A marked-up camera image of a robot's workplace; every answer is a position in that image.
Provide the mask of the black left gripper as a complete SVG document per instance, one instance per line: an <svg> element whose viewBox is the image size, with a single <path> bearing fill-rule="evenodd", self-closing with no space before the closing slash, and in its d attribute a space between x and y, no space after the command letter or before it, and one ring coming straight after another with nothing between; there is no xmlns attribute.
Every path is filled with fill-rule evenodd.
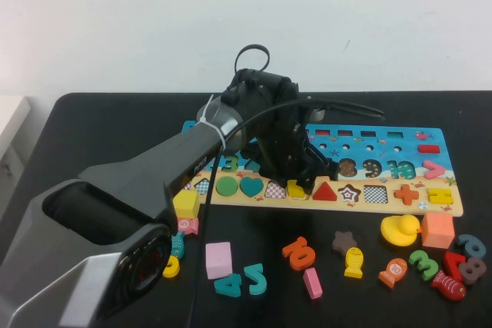
<svg viewBox="0 0 492 328"><path fill-rule="evenodd" d="M261 149L260 174L274 181L285 181L310 194L314 178L325 176L336 181L340 165L326 158L317 148L309 147L306 124L313 108L280 108L269 117L273 123L258 138Z"/></svg>

